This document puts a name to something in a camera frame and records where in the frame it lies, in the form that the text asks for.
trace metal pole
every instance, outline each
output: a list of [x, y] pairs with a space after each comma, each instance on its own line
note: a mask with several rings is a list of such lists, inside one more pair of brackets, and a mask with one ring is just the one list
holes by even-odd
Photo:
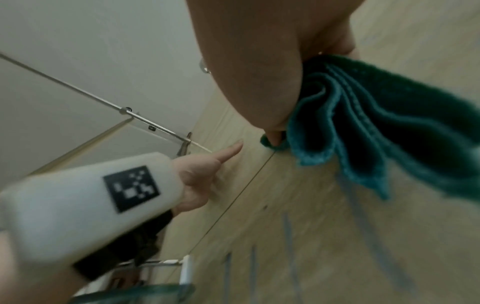
[[202, 146], [202, 145], [194, 142], [194, 141], [191, 140], [190, 138], [187, 138], [187, 137], [178, 135], [178, 134], [175, 133], [174, 131], [171, 131], [171, 130], [169, 130], [169, 129], [167, 129], [167, 128], [164, 128], [164, 127], [162, 127], [161, 125], [156, 124], [156, 123], [154, 123], [154, 122], [152, 122], [152, 121], [144, 118], [143, 116], [140, 116], [140, 115], [132, 112], [132, 111], [131, 111], [131, 108], [120, 107], [120, 106], [118, 106], [118, 105], [116, 105], [116, 104], [114, 104], [114, 103], [111, 103], [111, 102], [108, 101], [108, 100], [105, 100], [105, 99], [103, 99], [103, 98], [101, 98], [101, 97], [98, 97], [98, 96], [96, 96], [96, 95], [94, 95], [94, 94], [92, 94], [92, 93], [90, 93], [90, 92], [87, 92], [87, 91], [85, 91], [85, 90], [83, 90], [83, 89], [81, 89], [81, 88], [79, 88], [79, 87], [76, 87], [76, 86], [74, 86], [74, 85], [71, 85], [71, 84], [69, 84], [69, 83], [67, 83], [67, 82], [65, 82], [65, 81], [63, 81], [63, 80], [60, 80], [60, 79], [58, 79], [58, 78], [56, 78], [56, 77], [50, 76], [50, 75], [48, 75], [48, 74], [45, 74], [44, 72], [41, 72], [41, 71], [39, 71], [39, 70], [37, 70], [37, 69], [35, 69], [35, 68], [32, 68], [31, 66], [28, 66], [28, 65], [26, 65], [26, 64], [24, 64], [24, 63], [22, 63], [22, 62], [20, 62], [20, 61], [18, 61], [18, 60], [16, 60], [16, 59], [13, 59], [12, 57], [10, 57], [10, 56], [2, 53], [2, 52], [0, 52], [0, 58], [6, 60], [6, 61], [8, 61], [8, 62], [10, 62], [10, 63], [12, 63], [12, 64], [14, 64], [14, 65], [16, 65], [16, 66], [19, 66], [19, 67], [21, 67], [21, 68], [23, 68], [23, 69], [26, 69], [26, 70], [28, 70], [28, 71], [30, 71], [30, 72], [32, 72], [32, 73], [35, 73], [35, 74], [37, 74], [37, 75], [39, 75], [39, 76], [42, 76], [42, 77], [44, 77], [44, 78], [47, 78], [47, 79], [49, 79], [49, 80], [51, 80], [51, 81], [53, 81], [53, 82], [55, 82], [55, 83], [57, 83], [57, 84], [59, 84], [59, 85], [61, 85], [61, 86], [64, 86], [64, 87], [66, 87], [66, 88], [69, 88], [69, 89], [71, 89], [71, 90], [73, 90], [73, 91], [75, 91], [75, 92], [77, 92], [77, 93], [80, 93], [80, 94], [86, 96], [86, 97], [89, 97], [89, 98], [91, 98], [91, 99], [93, 99], [93, 100], [95, 100], [95, 101], [98, 101], [98, 102], [100, 102], [100, 103], [102, 103], [102, 104], [104, 104], [104, 105], [106, 105], [106, 106], [108, 106], [108, 107], [110, 107], [110, 108], [112, 108], [112, 109], [115, 109], [115, 110], [119, 111], [121, 114], [130, 115], [131, 117], [133, 117], [133, 118], [135, 118], [135, 119], [137, 119], [137, 120], [140, 120], [141, 122], [146, 123], [146, 124], [149, 125], [149, 126], [152, 126], [152, 127], [156, 128], [156, 129], [159, 129], [159, 130], [162, 131], [162, 132], [165, 132], [165, 133], [167, 133], [167, 134], [170, 134], [170, 135], [174, 136], [175, 138], [180, 139], [180, 140], [183, 141], [183, 142], [191, 143], [191, 144], [193, 144], [193, 145], [195, 145], [195, 146], [197, 146], [197, 147], [199, 147], [199, 148], [201, 148], [201, 149], [203, 149], [203, 150], [211, 153], [211, 151], [210, 151], [209, 149], [207, 149], [207, 148], [205, 148], [204, 146]]

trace wrist strap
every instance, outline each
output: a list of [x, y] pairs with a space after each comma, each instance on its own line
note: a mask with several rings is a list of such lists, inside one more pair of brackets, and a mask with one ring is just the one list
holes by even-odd
[[119, 236], [107, 246], [73, 264], [73, 267], [82, 276], [94, 281], [121, 262], [134, 260], [138, 266], [159, 251], [156, 245], [157, 234], [172, 218], [172, 211], [169, 210]]

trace palm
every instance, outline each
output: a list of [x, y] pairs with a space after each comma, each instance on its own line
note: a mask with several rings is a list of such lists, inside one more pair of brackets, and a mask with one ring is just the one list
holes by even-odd
[[210, 188], [222, 164], [237, 155], [243, 142], [213, 154], [194, 154], [173, 160], [173, 166], [185, 185], [182, 201], [173, 209], [174, 215], [204, 206], [209, 201]]

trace folded cloth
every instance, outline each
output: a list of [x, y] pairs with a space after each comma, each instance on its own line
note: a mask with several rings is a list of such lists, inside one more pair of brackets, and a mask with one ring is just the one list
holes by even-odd
[[344, 175], [389, 198], [387, 157], [445, 192], [480, 202], [480, 111], [437, 88], [339, 56], [303, 65], [303, 82], [274, 150], [291, 148], [300, 165], [337, 154]]

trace hand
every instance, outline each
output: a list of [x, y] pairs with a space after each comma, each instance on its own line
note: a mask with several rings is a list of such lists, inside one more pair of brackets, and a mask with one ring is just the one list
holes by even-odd
[[364, 0], [187, 0], [206, 65], [226, 98], [273, 145], [297, 103], [302, 62], [358, 57], [350, 15]]
[[222, 164], [237, 155], [243, 141], [213, 154], [192, 154], [174, 159], [173, 166], [185, 184], [183, 199], [172, 209], [173, 216], [204, 206], [209, 201], [210, 187]]

